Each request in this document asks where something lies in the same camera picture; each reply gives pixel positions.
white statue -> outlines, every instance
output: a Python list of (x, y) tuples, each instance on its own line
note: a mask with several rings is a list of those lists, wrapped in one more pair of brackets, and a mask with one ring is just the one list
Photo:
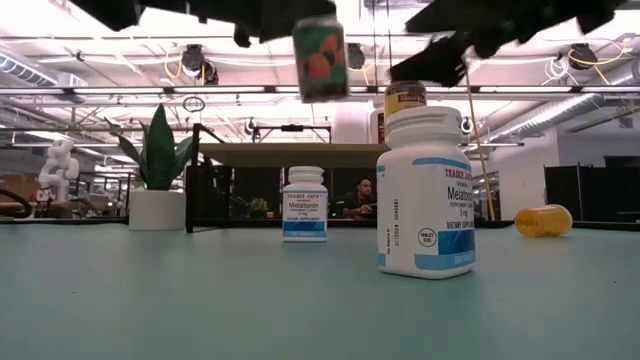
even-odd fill
[[(73, 141), (71, 140), (55, 140), (51, 147), (47, 149), (47, 162), (40, 170), (38, 176), (38, 182), (40, 183), (40, 189), (44, 191), (43, 195), (47, 199), (51, 196), (48, 188), (51, 185), (58, 187), (58, 195), (56, 201), (67, 201), (69, 195), (69, 180), (77, 179), (80, 172), (78, 160), (71, 157), (71, 149), (73, 149)], [(50, 172), (57, 168), (55, 174)], [(47, 199), (40, 199), (41, 194), (39, 191), (38, 201), (46, 201)]]

green plant leaves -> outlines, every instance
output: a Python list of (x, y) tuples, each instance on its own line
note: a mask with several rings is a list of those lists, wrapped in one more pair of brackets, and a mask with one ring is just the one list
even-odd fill
[(118, 139), (120, 141), (120, 149), (122, 149), (124, 154), (130, 157), (131, 160), (135, 161), (138, 165), (140, 165), (142, 159), (140, 157), (140, 154), (138, 154), (138, 150), (135, 146), (133, 146), (131, 141), (129, 141), (129, 139), (122, 135), (118, 135)]
[(174, 144), (173, 130), (167, 123), (164, 106), (160, 105), (153, 115), (145, 143), (149, 190), (169, 190), (171, 187), (176, 161)]
[(176, 147), (176, 162), (172, 171), (173, 179), (177, 178), (184, 170), (185, 164), (189, 161), (189, 157), (191, 157), (192, 148), (193, 137), (191, 136), (184, 138)]
[(164, 107), (160, 105), (151, 125), (140, 123), (143, 131), (142, 151), (124, 136), (119, 135), (120, 148), (140, 166), (140, 177), (149, 190), (169, 190), (173, 180), (184, 170), (191, 156), (193, 138), (183, 139), (177, 147), (173, 130), (167, 123)]

tipped over bottle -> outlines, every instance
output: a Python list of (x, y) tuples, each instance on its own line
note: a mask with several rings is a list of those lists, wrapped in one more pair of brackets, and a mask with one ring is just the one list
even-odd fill
[(515, 218), (518, 232), (530, 238), (562, 236), (571, 230), (573, 217), (561, 205), (521, 210)]

potted plant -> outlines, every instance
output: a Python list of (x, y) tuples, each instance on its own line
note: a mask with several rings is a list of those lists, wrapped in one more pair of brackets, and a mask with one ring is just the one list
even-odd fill
[(132, 230), (179, 230), (185, 226), (185, 194), (169, 191), (191, 156), (193, 139), (185, 138), (177, 146), (162, 105), (151, 125), (140, 124), (144, 131), (142, 151), (122, 135), (120, 148), (139, 166), (145, 189), (131, 191), (129, 228)]
[(264, 219), (267, 217), (267, 202), (264, 199), (253, 199), (249, 203), (249, 217), (254, 219)]

small can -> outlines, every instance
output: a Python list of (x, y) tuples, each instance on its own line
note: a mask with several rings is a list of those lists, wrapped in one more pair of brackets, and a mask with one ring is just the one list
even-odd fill
[(427, 105), (427, 90), (419, 81), (394, 81), (384, 92), (384, 117), (400, 110)]
[(344, 29), (335, 15), (298, 21), (293, 29), (293, 47), (303, 103), (349, 95)]

